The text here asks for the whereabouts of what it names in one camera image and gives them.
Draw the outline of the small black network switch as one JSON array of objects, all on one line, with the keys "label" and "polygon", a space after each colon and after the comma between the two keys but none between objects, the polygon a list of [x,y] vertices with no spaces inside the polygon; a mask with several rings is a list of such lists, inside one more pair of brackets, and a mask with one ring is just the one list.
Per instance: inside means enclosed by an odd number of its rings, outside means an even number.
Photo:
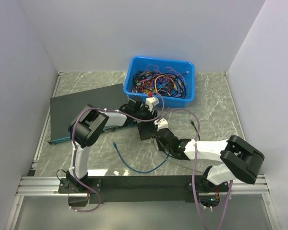
[{"label": "small black network switch", "polygon": [[154,138],[157,133],[157,126],[153,122],[137,123],[137,128],[141,141]]}]

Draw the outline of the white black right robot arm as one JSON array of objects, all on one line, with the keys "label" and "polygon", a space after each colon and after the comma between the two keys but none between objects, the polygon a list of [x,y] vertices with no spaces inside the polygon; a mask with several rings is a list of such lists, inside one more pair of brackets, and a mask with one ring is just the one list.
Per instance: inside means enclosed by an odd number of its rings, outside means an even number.
[{"label": "white black right robot arm", "polygon": [[239,136],[228,140],[196,141],[177,138],[168,128],[157,131],[155,139],[160,151],[178,160],[210,160],[220,162],[208,166],[203,175],[195,180],[200,193],[210,193],[226,182],[238,179],[254,184],[264,161],[264,155]]}]

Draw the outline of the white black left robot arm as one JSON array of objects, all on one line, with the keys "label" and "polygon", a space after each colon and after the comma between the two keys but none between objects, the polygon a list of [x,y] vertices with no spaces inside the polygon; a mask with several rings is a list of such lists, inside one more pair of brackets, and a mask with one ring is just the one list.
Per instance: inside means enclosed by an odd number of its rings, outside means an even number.
[{"label": "white black left robot arm", "polygon": [[65,178],[60,179],[60,189],[71,189],[75,193],[85,191],[88,185],[88,158],[91,146],[95,144],[104,128],[128,127],[137,125],[140,140],[153,138],[157,132],[157,117],[154,106],[159,104],[156,97],[148,97],[145,101],[139,96],[132,97],[113,113],[107,109],[89,110],[87,105],[69,125],[72,140],[72,161]]}]

